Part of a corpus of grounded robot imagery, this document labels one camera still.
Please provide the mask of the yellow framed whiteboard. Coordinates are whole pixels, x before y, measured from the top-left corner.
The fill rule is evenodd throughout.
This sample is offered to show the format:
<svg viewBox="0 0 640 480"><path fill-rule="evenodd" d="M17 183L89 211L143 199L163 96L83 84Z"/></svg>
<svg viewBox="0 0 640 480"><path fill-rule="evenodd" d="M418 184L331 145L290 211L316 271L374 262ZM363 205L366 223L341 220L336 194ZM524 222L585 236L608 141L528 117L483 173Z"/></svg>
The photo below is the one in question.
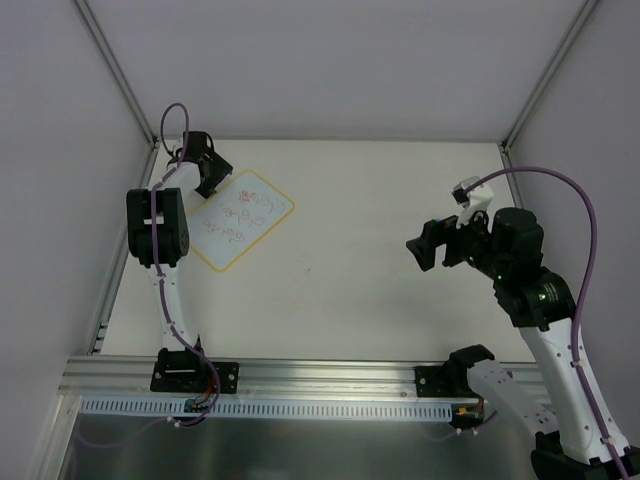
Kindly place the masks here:
<svg viewBox="0 0 640 480"><path fill-rule="evenodd" d="M285 193L245 170L187 215L191 250L225 272L294 210Z"/></svg>

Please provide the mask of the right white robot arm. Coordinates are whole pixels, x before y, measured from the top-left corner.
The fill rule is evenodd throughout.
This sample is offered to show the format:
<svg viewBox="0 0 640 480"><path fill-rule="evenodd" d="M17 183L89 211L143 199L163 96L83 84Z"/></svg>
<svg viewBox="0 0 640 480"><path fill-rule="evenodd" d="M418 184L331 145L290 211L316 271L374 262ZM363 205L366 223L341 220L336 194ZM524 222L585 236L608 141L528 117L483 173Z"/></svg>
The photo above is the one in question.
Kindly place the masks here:
<svg viewBox="0 0 640 480"><path fill-rule="evenodd" d="M530 461L539 479L629 479L639 472L639 449L617 428L592 380L580 335L572 331L576 304L566 282L542 264L544 231L535 215L503 208L494 216L474 213L431 220L406 247L422 271L435 265L466 263L487 276L499 306L532 353L551 402L544 408L486 347L477 344L452 352L431 373L414 370L416 393L476 397L530 439Z"/></svg>

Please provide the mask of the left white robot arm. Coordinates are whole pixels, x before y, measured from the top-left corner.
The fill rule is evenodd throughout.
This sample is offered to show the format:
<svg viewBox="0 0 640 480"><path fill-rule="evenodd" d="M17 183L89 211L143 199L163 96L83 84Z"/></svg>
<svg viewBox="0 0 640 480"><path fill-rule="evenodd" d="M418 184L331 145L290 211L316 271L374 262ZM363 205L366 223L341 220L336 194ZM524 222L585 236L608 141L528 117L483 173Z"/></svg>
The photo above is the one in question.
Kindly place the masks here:
<svg viewBox="0 0 640 480"><path fill-rule="evenodd" d="M156 184L127 192L127 241L154 288L162 348L193 353L202 349L200 335L186 312L179 284L179 262L190 248L185 199L191 194L213 196L232 175L233 166L216 152L211 135L204 131L184 134L170 155Z"/></svg>

